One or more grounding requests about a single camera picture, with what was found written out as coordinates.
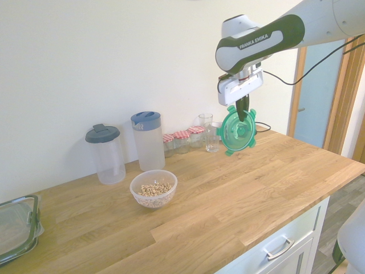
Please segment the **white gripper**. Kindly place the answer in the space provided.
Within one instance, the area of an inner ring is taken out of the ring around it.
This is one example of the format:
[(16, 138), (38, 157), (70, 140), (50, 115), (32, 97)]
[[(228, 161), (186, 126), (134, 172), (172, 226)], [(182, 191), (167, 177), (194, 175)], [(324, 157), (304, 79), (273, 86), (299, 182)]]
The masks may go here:
[(230, 106), (235, 102), (239, 120), (243, 122), (246, 118), (245, 111), (249, 111), (250, 98), (248, 94), (262, 85), (263, 70), (255, 70), (247, 80), (239, 80), (235, 77), (223, 80), (218, 84), (219, 104)]

